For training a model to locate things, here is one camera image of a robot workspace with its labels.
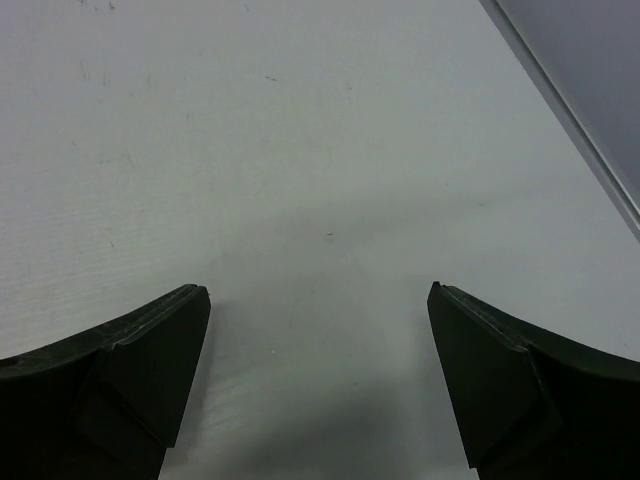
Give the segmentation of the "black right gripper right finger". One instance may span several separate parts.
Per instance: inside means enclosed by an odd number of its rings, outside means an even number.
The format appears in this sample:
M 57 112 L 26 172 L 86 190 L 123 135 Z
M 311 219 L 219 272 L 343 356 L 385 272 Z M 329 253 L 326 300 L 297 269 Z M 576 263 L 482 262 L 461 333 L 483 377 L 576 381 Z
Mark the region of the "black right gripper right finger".
M 427 309 L 463 448 L 482 479 L 636 479 L 639 364 L 434 283 Z

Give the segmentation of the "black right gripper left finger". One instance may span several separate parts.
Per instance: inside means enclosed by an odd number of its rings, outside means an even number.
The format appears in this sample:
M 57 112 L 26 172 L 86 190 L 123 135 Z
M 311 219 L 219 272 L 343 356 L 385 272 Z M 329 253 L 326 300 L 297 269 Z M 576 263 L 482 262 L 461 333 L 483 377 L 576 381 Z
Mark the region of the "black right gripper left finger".
M 4 479 L 156 479 L 179 434 L 211 311 L 186 284 L 1 361 Z

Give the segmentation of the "aluminium table edge rail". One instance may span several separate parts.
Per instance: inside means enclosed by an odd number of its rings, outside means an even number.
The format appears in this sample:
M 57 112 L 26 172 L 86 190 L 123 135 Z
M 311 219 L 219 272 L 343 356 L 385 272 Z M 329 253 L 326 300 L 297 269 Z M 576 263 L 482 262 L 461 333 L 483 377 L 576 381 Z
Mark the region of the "aluminium table edge rail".
M 639 231 L 639 4 L 483 7 L 633 233 Z

